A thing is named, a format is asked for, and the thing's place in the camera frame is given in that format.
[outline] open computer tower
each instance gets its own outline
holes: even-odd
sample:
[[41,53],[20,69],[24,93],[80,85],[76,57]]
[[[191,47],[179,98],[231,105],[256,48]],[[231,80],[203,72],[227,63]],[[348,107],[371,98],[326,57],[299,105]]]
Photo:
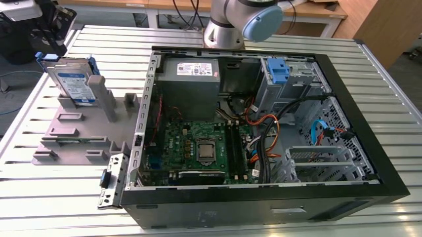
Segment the open computer tower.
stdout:
[[332,221],[409,195],[326,55],[153,47],[133,132],[99,209],[147,229]]

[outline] aluminum slotted table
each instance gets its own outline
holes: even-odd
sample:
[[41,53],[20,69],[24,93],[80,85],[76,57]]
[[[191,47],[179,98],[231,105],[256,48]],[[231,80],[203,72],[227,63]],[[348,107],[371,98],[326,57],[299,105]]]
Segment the aluminum slotted table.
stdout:
[[[68,55],[97,61],[115,96],[143,93],[151,46],[202,47],[195,31],[85,26]],[[348,39],[274,36],[247,49],[327,54],[411,195],[336,222],[143,230],[124,210],[96,210],[103,166],[33,166],[32,154],[59,107],[47,74],[0,142],[0,236],[422,236],[422,116],[364,45]]]

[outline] black bag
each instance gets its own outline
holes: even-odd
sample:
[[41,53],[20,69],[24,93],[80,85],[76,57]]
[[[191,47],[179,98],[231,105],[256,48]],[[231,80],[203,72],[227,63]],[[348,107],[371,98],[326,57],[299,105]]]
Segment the black bag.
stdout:
[[32,62],[35,51],[27,35],[0,19],[0,55],[15,65]]

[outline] green circuit board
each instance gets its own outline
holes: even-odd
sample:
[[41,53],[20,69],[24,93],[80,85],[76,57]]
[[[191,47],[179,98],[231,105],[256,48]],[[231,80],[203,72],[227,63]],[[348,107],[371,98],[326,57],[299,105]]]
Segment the green circuit board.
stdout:
[[[230,178],[230,162],[227,159],[226,147],[226,130],[224,123],[216,122],[179,122],[167,123],[163,139],[163,153],[160,159],[151,159],[152,162],[159,162],[159,170],[179,171],[179,170],[199,170],[199,171],[222,171],[226,172],[227,184],[247,184],[250,180],[242,178]],[[240,125],[239,134],[240,140],[246,142],[246,137],[251,134],[250,127]],[[200,142],[215,144],[215,161],[198,161],[198,146]],[[244,169],[247,171],[246,154],[242,154]],[[155,175],[157,185],[168,185],[161,180],[163,172]]]

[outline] ram slot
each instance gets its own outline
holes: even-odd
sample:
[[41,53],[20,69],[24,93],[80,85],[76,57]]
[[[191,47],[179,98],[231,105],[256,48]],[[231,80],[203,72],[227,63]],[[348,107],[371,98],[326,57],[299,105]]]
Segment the ram slot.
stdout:
[[239,126],[234,125],[231,129],[231,141],[232,141],[232,150],[235,157],[235,168],[239,179],[243,179],[243,175],[246,174],[244,169],[244,159],[243,159],[243,149],[242,149],[242,138],[239,133]]
[[232,125],[226,124],[224,126],[224,134],[226,134],[226,154],[228,161],[228,177],[232,179],[236,175],[236,160],[234,156],[234,147],[232,147]]

